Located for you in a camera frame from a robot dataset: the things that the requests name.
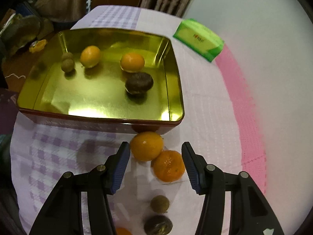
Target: table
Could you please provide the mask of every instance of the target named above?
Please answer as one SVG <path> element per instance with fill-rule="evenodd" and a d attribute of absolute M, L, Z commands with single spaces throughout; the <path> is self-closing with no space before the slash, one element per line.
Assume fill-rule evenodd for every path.
<path fill-rule="evenodd" d="M 122 27 L 169 37 L 182 81 L 185 118 L 163 136 L 166 148 L 180 151 L 181 144 L 190 141 L 195 152 L 209 163 L 235 174 L 244 169 L 265 191 L 264 147 L 253 99 L 239 65 L 227 46 L 215 62 L 209 63 L 172 38 L 180 22 L 180 18 L 147 9 L 99 6 L 73 29 Z M 26 231 L 63 172 L 90 171 L 132 137 L 36 125 L 19 113 L 10 152 L 12 179 Z M 171 202 L 167 215 L 174 225 L 172 234 L 195 232 L 203 197 L 191 189 L 187 174 L 178 182 L 160 183 L 149 163 L 137 163 L 134 158 L 127 166 L 121 189 L 109 198 L 115 225 L 143 235 L 143 220 L 152 215 L 149 201 L 158 194 L 165 194 Z M 82 203 L 84 231 L 89 234 L 85 196 Z M 223 234 L 228 234 L 229 203 L 227 194 Z"/>

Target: mandarin orange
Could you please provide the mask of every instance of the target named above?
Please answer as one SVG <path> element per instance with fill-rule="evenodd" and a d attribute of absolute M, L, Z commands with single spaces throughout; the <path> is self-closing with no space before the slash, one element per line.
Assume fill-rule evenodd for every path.
<path fill-rule="evenodd" d="M 185 172 L 182 155 L 174 150 L 164 150 L 154 160 L 153 171 L 163 182 L 179 180 Z"/>
<path fill-rule="evenodd" d="M 163 150 L 163 139 L 155 132 L 141 132 L 130 141 L 130 150 L 137 160 L 151 161 Z"/>
<path fill-rule="evenodd" d="M 142 55 L 131 52 L 124 54 L 121 59 L 121 68 L 126 72 L 138 72 L 145 66 Z"/>
<path fill-rule="evenodd" d="M 101 52 L 96 46 L 88 46 L 80 55 L 80 62 L 85 68 L 92 68 L 100 62 Z"/>

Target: dark round fruit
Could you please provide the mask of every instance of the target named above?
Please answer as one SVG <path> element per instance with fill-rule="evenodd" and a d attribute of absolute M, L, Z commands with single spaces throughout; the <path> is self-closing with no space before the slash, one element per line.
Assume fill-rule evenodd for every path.
<path fill-rule="evenodd" d="M 72 59 L 65 59 L 61 64 L 61 69 L 65 73 L 71 72 L 75 68 L 75 62 Z"/>
<path fill-rule="evenodd" d="M 126 91 L 131 95 L 144 94 L 153 87 L 153 78 L 145 72 L 133 73 L 125 83 Z"/>
<path fill-rule="evenodd" d="M 173 228 L 172 222 L 166 216 L 154 216 L 144 225 L 147 235 L 167 235 Z"/>
<path fill-rule="evenodd" d="M 170 201 L 167 199 L 167 197 L 158 195 L 152 199 L 150 206 L 154 212 L 163 214 L 168 210 Z"/>
<path fill-rule="evenodd" d="M 64 61 L 65 59 L 74 60 L 74 55 L 71 52 L 65 52 L 65 53 L 63 53 L 63 55 L 61 57 L 61 61 Z"/>

